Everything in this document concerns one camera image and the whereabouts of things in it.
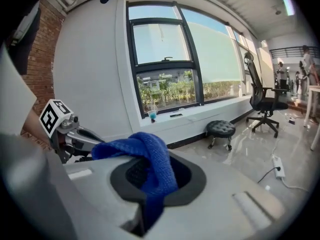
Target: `white table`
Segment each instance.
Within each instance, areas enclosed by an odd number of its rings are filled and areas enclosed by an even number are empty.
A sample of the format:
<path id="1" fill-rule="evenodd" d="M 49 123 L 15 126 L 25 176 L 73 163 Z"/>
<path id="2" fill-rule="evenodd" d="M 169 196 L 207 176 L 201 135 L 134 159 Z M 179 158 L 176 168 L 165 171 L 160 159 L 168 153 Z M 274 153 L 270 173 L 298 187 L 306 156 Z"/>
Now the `white table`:
<path id="1" fill-rule="evenodd" d="M 305 115 L 305 119 L 304 119 L 304 127 L 307 126 L 308 121 L 309 121 L 309 115 L 310 115 L 310 110 L 311 110 L 311 105 L 312 105 L 312 92 L 318 92 L 320 93 L 320 86 L 318 85 L 310 85 L 309 86 L 309 98 L 308 98 L 308 105 L 306 107 L 306 115 Z M 314 140 L 311 144 L 311 150 L 313 151 L 316 147 L 317 142 L 320 139 L 320 125 L 318 127 L 318 130 L 316 131 Z"/>

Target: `sticker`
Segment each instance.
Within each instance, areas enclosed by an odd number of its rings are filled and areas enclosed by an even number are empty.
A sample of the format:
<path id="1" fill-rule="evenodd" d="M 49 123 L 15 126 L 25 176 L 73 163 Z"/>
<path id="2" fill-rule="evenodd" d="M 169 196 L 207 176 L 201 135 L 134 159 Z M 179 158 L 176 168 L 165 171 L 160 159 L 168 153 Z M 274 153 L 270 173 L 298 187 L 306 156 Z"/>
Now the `sticker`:
<path id="1" fill-rule="evenodd" d="M 54 126 L 58 120 L 58 116 L 54 111 L 54 109 L 52 108 L 51 104 L 48 104 L 40 120 L 44 128 L 50 135 L 50 133 L 54 130 Z"/>
<path id="2" fill-rule="evenodd" d="M 70 113 L 69 109 L 67 109 L 65 104 L 63 104 L 61 101 L 53 101 L 53 102 L 65 115 Z"/>

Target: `power strip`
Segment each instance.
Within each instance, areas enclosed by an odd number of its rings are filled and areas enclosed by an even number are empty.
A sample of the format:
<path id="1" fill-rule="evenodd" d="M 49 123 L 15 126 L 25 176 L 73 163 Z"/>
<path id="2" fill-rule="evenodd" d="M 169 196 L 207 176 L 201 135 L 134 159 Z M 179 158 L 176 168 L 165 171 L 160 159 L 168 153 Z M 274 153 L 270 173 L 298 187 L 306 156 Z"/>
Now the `power strip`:
<path id="1" fill-rule="evenodd" d="M 273 156 L 272 162 L 273 162 L 273 167 L 280 167 L 280 170 L 277 170 L 277 169 L 274 170 L 275 177 L 280 180 L 283 179 L 284 177 L 286 177 L 285 169 L 284 169 L 284 166 L 281 162 L 281 158 L 277 157 L 277 156 Z"/>

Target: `ceiling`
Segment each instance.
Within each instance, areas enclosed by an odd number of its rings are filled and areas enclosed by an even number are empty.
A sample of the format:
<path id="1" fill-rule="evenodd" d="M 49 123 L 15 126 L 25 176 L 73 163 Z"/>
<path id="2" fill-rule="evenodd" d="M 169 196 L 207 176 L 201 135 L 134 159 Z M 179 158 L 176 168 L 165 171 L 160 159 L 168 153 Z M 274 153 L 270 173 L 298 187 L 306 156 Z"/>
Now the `ceiling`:
<path id="1" fill-rule="evenodd" d="M 260 40 L 295 31 L 295 17 L 287 16 L 283 0 L 219 0 L 243 18 Z"/>

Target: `robotic arm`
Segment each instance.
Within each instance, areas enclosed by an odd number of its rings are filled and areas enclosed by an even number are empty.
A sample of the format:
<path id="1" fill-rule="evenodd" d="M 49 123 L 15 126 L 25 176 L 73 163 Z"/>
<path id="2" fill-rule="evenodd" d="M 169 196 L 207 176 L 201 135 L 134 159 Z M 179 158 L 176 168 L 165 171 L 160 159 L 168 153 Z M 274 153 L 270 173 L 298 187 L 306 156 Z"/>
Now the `robotic arm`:
<path id="1" fill-rule="evenodd" d="M 88 156 L 93 147 L 104 140 L 95 132 L 80 126 L 79 118 L 61 100 L 50 99 L 44 107 L 40 124 L 50 144 L 65 164 L 73 156 Z M 58 135 L 65 136 L 60 145 Z"/>

